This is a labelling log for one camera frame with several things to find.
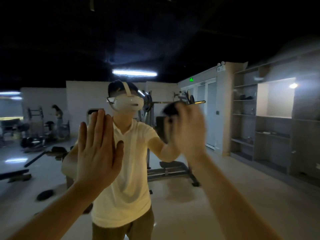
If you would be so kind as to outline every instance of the headset strap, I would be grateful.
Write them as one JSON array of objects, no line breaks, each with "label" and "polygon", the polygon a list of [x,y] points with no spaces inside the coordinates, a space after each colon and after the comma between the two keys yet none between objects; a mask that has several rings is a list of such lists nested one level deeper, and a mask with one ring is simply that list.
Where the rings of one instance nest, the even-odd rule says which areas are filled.
[{"label": "headset strap", "polygon": [[132,95],[131,95],[131,91],[130,91],[130,88],[129,88],[128,84],[125,81],[123,81],[122,83],[123,83],[124,89],[125,89],[125,91],[127,93],[127,96],[131,97]]}]

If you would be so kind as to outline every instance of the woman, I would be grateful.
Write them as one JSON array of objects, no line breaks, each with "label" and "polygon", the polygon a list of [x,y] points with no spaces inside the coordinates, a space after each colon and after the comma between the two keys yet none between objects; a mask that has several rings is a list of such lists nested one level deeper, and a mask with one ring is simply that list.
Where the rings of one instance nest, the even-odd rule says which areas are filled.
[{"label": "woman", "polygon": [[57,105],[52,105],[52,108],[56,110],[56,117],[57,117],[57,135],[60,139],[63,139],[63,112]]}]

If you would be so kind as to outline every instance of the floor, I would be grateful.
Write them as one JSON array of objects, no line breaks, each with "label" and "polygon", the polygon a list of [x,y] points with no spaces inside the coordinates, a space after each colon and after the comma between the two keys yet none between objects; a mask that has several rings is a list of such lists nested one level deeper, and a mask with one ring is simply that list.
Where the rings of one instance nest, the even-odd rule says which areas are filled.
[{"label": "floor", "polygon": [[[59,146],[66,149],[72,142]],[[319,239],[320,199],[292,188],[231,157],[221,157],[208,148],[213,161],[245,195],[255,209],[284,239]],[[17,144],[0,148],[0,173],[18,170],[39,153],[23,154]],[[159,160],[150,155],[150,166],[159,167]],[[66,190],[61,162],[44,155],[29,166],[32,179],[26,182],[0,181],[0,240],[5,239],[35,213]],[[176,177],[149,184],[155,215],[153,240],[223,239],[219,223],[201,188],[193,187],[190,179]],[[36,196],[54,189],[54,197],[36,202]],[[82,215],[63,240],[90,240],[90,215]]]}]

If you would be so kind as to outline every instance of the vr headset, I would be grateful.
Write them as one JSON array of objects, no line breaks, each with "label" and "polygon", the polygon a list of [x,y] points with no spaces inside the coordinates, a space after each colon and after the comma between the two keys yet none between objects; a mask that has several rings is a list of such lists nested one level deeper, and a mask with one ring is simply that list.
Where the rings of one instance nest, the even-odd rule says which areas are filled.
[{"label": "vr headset", "polygon": [[122,82],[126,93],[115,97],[107,97],[106,102],[110,104],[115,111],[139,111],[144,105],[143,98],[131,93],[126,82]]}]

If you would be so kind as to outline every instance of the black ceiling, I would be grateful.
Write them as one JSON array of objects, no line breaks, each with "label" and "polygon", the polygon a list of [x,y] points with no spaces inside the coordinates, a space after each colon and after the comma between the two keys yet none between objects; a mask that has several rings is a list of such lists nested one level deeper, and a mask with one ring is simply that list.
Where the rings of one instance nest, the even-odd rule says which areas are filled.
[{"label": "black ceiling", "polygon": [[0,0],[2,89],[111,81],[112,69],[176,83],[218,62],[254,63],[318,35],[317,5],[291,0]]}]

